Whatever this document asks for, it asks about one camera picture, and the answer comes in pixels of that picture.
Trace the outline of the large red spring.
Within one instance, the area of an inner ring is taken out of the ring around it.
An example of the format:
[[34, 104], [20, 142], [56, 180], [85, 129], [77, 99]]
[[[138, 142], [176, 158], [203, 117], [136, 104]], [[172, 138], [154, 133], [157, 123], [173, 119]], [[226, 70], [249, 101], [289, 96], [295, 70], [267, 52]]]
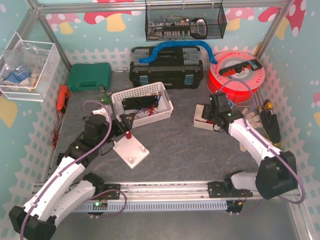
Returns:
[[131, 139], [131, 138], [132, 138], [131, 132], [130, 132], [130, 131], [126, 131], [126, 132], [125, 132], [125, 137], [126, 137], [128, 140]]

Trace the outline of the white peg base plate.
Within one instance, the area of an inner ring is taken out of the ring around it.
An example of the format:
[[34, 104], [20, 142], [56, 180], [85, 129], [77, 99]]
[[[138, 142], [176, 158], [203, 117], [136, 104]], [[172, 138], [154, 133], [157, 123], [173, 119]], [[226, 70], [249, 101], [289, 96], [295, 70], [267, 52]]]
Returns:
[[131, 169], [134, 169], [150, 154], [150, 151], [133, 135], [131, 139], [127, 139], [124, 135], [119, 141], [114, 142], [112, 149]]

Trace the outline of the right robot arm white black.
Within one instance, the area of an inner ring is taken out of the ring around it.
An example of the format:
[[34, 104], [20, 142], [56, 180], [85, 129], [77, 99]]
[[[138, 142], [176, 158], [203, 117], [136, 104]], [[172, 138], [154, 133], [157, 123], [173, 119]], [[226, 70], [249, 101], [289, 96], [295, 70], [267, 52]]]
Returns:
[[230, 174], [225, 188], [258, 192], [265, 200], [283, 198], [285, 193], [300, 190], [300, 199], [290, 203], [299, 205], [306, 191], [297, 174], [296, 157], [291, 151], [283, 152], [253, 128], [247, 116], [232, 110], [226, 93], [217, 90], [209, 96], [210, 104], [204, 106], [204, 119], [213, 121], [221, 132], [229, 134], [242, 144], [258, 165], [257, 172], [239, 171]]

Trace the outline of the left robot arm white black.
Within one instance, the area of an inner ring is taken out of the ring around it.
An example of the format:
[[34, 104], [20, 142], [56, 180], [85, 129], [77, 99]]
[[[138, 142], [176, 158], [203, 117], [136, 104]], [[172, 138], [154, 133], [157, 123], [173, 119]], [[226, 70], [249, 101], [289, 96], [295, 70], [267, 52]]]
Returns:
[[113, 119], [105, 105], [104, 113], [91, 114], [84, 130], [60, 156], [60, 162], [41, 189], [23, 206], [15, 205], [9, 219], [15, 232], [24, 240], [49, 240], [61, 221], [83, 202], [99, 199], [108, 193], [124, 193], [117, 188], [105, 189], [105, 181], [90, 172], [68, 191], [73, 181], [100, 154], [101, 147], [132, 129], [134, 115], [121, 114]]

